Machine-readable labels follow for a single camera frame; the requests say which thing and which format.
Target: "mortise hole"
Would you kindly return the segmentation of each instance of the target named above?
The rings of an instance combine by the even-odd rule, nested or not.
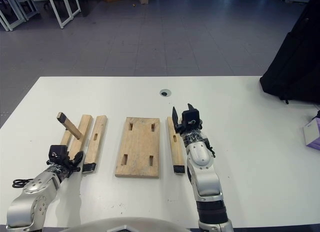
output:
[[[153,166],[153,164],[154,164],[154,156],[150,155],[149,156],[149,166]]]
[[[124,154],[123,155],[123,158],[122,158],[122,163],[121,165],[122,166],[125,166],[127,164],[127,161],[128,161],[128,155],[127,154]]]

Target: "robotic arm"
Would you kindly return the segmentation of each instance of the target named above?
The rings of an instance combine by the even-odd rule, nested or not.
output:
[[[83,151],[80,151],[74,160],[70,160],[67,146],[51,145],[46,162],[50,166],[27,183],[21,195],[11,203],[7,212],[7,231],[40,232],[44,227],[47,208],[55,199],[61,182],[73,172],[80,171],[77,166],[83,156]]]
[[[233,232],[224,204],[220,180],[215,172],[215,152],[207,137],[201,133],[202,120],[199,111],[191,104],[182,113],[181,124],[175,107],[172,120],[176,133],[183,138],[187,153],[187,174],[199,214],[199,228],[203,232]]]

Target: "purple box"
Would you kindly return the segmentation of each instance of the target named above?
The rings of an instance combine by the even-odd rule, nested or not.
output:
[[[314,118],[306,124],[303,133],[306,146],[320,150],[320,118]]]

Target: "black bag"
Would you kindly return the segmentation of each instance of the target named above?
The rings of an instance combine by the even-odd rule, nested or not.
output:
[[[320,103],[320,0],[309,1],[260,83],[287,103]]]

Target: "white desk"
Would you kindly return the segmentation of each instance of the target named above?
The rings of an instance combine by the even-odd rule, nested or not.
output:
[[[71,227],[111,217],[152,217],[198,227],[187,175],[173,173],[166,118],[191,103],[216,151],[227,213],[235,228],[320,223],[320,151],[304,145],[302,126],[317,109],[260,89],[258,77],[41,77],[0,130],[0,224],[20,189],[14,179],[43,171],[50,145],[82,114],[107,115],[95,174],[66,179],[47,211],[46,227]],[[170,97],[161,97],[170,89]],[[160,179],[117,178],[126,117],[160,118]]]

